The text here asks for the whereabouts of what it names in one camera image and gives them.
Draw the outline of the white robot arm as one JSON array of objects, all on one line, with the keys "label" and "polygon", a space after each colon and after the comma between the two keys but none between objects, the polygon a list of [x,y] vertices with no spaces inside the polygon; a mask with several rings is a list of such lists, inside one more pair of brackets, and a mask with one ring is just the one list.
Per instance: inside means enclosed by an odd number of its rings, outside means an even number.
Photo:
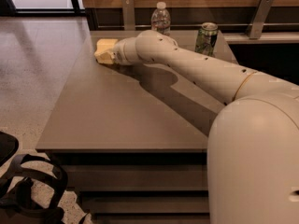
[{"label": "white robot arm", "polygon": [[100,64],[164,64],[224,103],[207,145],[211,224],[299,224],[299,88],[182,49],[167,35],[100,39]]}]

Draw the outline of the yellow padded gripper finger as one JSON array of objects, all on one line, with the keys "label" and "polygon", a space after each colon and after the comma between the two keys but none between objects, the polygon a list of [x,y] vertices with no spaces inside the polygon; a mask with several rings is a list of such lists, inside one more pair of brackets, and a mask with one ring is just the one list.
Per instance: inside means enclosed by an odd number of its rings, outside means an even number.
[{"label": "yellow padded gripper finger", "polygon": [[97,50],[94,53],[95,59],[100,64],[114,64],[115,57],[111,49]]}]

